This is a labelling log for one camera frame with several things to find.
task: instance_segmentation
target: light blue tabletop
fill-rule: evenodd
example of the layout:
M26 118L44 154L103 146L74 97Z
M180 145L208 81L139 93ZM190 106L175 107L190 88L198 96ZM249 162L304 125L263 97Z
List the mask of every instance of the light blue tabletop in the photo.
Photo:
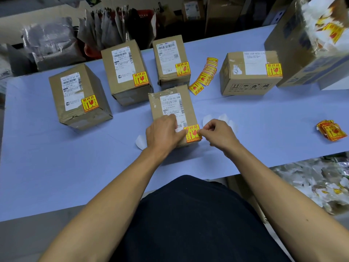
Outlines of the light blue tabletop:
M194 82L207 57L261 51L273 26L185 44ZM159 91L153 50L142 52ZM86 204L139 154L138 135L153 119L149 102L121 107L110 95L102 60L87 63L101 79L114 118L86 131L58 122L48 77L67 68L12 80L0 162L0 221ZM330 142L315 129L333 119L349 133L349 91L320 91L317 84L274 87L264 96L222 97L219 75L197 96L191 94L200 127L207 114L226 113L238 124L238 139L268 167L349 150L349 138ZM147 191L189 174L215 179L238 171L206 140L175 150L157 169Z

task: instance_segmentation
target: sticker pile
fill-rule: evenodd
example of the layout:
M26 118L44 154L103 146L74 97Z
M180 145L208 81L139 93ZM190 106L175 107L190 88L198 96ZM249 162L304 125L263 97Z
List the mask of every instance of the sticker pile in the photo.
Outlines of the sticker pile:
M189 90L194 95L200 93L204 89L203 86L208 86L211 83L213 77L217 72L217 66L218 59L211 57L207 58L203 71L200 73L196 81L189 87Z
M316 129L330 141L337 141L347 136L333 120L323 120L317 123Z

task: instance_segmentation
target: hand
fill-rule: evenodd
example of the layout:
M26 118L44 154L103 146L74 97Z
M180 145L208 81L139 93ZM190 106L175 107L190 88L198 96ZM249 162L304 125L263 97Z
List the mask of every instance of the hand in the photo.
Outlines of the hand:
M211 146L223 151L225 156L242 146L231 127L222 120L210 120L198 133L204 136Z
M174 114L155 119L146 130L148 148L154 149L165 159L188 132L187 130L176 132L176 128L177 120Z

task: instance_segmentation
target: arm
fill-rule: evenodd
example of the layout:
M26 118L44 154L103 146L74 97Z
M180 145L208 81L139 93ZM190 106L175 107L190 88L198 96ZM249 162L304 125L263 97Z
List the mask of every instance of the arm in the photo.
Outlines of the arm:
M296 261L349 261L349 231L253 156L225 122L213 119L199 133L236 165Z
M108 261L126 232L151 176L186 130L176 116L147 128L148 147L59 233L39 262Z

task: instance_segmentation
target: forearm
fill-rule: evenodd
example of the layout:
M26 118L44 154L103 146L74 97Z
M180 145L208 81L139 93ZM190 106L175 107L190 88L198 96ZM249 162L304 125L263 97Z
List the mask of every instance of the forearm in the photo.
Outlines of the forearm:
M247 149L230 151L270 224L300 262L347 261L349 232L311 199L283 181Z
M107 261L165 155L148 148L63 229L40 262Z

